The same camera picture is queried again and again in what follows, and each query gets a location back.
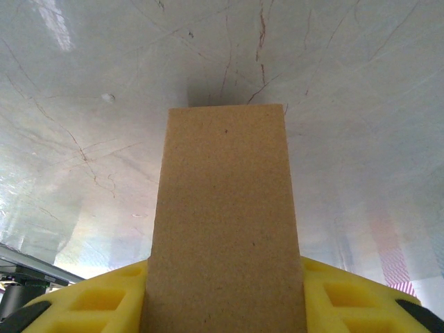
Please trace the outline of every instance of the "black rubber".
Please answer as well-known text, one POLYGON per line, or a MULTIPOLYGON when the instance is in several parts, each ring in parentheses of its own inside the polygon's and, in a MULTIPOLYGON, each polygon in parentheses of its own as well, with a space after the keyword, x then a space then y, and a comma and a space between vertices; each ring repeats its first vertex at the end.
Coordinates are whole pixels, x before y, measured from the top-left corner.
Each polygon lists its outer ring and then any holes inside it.
POLYGON ((28 307, 22 307, 11 314, 0 324, 0 333, 21 333, 30 324, 33 323, 41 314, 43 314, 51 303, 47 300, 32 304, 28 307))
POLYGON ((415 303, 409 302, 408 300, 396 300, 396 303, 399 304, 417 321, 419 321, 422 326, 427 328, 431 333, 444 332, 444 321, 442 321, 430 310, 415 303))

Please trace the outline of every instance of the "yellow foam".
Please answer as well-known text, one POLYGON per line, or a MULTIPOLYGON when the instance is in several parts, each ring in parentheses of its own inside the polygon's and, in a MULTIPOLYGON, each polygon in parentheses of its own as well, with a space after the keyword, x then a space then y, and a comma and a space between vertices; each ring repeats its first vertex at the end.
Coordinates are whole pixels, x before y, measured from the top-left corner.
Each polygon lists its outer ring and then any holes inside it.
MULTIPOLYGON (((419 301, 315 260, 302 258, 309 333, 427 333, 396 299, 419 301)), ((138 332, 146 261, 40 296, 52 305, 24 333, 138 332)))

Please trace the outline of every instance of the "cardboard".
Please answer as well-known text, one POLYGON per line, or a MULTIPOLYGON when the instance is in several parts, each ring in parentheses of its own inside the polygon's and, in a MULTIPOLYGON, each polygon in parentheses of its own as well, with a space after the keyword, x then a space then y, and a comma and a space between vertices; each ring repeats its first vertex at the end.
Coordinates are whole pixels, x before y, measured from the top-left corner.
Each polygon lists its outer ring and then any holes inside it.
POLYGON ((306 332, 281 105, 170 110, 142 332, 306 332))

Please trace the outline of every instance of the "yellow plastic part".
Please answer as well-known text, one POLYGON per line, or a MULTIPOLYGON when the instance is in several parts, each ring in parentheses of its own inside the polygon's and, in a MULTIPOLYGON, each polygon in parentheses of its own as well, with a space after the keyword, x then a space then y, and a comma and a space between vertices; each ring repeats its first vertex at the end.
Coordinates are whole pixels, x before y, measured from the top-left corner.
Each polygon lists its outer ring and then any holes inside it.
MULTIPOLYGON (((401 291, 303 257, 308 333, 428 333, 396 299, 401 291)), ((29 302, 52 305, 24 333, 137 333, 146 261, 94 277, 29 302)))

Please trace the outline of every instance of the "black cylinder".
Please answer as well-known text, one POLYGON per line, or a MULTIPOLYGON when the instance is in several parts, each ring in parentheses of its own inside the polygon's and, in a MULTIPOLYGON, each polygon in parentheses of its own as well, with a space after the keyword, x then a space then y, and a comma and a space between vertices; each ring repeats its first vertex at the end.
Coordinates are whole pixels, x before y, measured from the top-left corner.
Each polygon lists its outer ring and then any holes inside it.
POLYGON ((7 286, 0 302, 0 321, 45 292, 46 287, 43 286, 7 286))

